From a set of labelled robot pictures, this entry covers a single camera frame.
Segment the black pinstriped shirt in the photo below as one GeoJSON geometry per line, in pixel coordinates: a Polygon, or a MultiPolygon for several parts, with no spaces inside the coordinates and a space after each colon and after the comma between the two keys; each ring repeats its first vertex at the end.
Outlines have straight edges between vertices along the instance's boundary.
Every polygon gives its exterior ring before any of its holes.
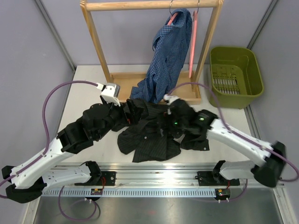
{"type": "Polygon", "coordinates": [[[209,151],[209,141],[198,126],[199,113],[185,101],[174,106],[144,103],[142,118],[137,124],[118,125],[117,145],[123,154],[134,153],[133,162],[166,161],[181,151],[209,151]]]}

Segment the blue checkered shirt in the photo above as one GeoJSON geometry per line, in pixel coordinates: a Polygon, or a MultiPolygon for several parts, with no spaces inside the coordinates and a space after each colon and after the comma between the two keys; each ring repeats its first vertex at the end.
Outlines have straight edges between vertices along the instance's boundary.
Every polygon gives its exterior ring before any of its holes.
{"type": "Polygon", "coordinates": [[[154,37],[154,56],[146,77],[132,87],[130,98],[159,103],[165,94],[175,88],[184,66],[192,35],[192,16],[186,8],[176,9],[172,24],[165,24],[154,37]]]}

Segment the pink hanger of blue shirt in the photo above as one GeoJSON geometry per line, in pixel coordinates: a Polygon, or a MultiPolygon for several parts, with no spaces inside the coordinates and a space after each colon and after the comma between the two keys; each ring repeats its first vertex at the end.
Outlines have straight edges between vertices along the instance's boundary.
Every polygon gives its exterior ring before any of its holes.
{"type": "Polygon", "coordinates": [[[178,13],[175,12],[175,13],[172,13],[171,12],[171,6],[172,6],[172,3],[173,3],[173,0],[170,1],[170,7],[169,7],[169,12],[170,12],[170,19],[167,23],[167,26],[170,26],[173,24],[173,21],[175,20],[175,18],[177,17],[178,13]]]}

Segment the pink hanger of black shirt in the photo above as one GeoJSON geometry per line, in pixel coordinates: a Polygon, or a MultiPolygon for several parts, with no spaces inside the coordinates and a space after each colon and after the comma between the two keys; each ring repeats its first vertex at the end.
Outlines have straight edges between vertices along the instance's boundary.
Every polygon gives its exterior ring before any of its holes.
{"type": "Polygon", "coordinates": [[[190,58],[189,58],[189,73],[188,73],[189,78],[192,77],[192,67],[193,67],[195,45],[196,45],[199,5],[200,5],[200,0],[198,0],[197,10],[193,12],[193,16],[192,16],[192,36],[190,41],[190,58]]]}

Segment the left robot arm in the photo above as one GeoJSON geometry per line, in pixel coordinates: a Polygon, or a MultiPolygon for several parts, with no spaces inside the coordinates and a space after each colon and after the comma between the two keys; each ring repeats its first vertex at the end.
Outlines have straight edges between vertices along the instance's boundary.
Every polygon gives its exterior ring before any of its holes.
{"type": "Polygon", "coordinates": [[[47,152],[40,152],[29,161],[13,167],[5,166],[2,176],[10,182],[6,198],[18,203],[28,203],[39,198],[51,188],[74,184],[95,186],[102,172],[95,161],[87,161],[76,168],[53,170],[53,168],[101,140],[110,130],[137,124],[148,116],[144,105],[137,106],[133,100],[114,105],[94,104],[85,110],[75,122],[68,124],[54,138],[47,152]]]}

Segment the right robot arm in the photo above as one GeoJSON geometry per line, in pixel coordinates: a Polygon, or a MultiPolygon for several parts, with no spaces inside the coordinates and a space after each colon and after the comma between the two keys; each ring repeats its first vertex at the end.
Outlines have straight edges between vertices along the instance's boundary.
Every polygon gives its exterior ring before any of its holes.
{"type": "Polygon", "coordinates": [[[266,187],[276,187],[286,164],[283,143],[271,144],[249,136],[225,125],[220,117],[208,110],[195,111],[177,96],[165,95],[164,101],[168,109],[160,117],[159,126],[176,139],[183,136],[182,149],[203,150],[209,146],[209,140],[217,140],[248,158],[246,161],[217,162],[211,172],[197,176],[199,183],[220,186],[253,178],[266,187]]]}

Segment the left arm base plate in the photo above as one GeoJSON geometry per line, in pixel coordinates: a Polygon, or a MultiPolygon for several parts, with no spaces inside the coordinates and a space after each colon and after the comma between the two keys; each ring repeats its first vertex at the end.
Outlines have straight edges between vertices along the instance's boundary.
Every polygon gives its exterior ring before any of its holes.
{"type": "Polygon", "coordinates": [[[100,177],[91,177],[91,179],[85,183],[75,183],[75,186],[114,186],[116,180],[115,171],[102,171],[100,177]]]}

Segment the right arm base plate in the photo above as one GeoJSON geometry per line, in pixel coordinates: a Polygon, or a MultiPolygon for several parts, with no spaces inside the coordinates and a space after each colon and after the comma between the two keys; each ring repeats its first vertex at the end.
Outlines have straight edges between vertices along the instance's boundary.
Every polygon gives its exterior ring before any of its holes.
{"type": "Polygon", "coordinates": [[[195,179],[200,186],[240,186],[239,179],[227,180],[212,171],[198,171],[195,179]]]}

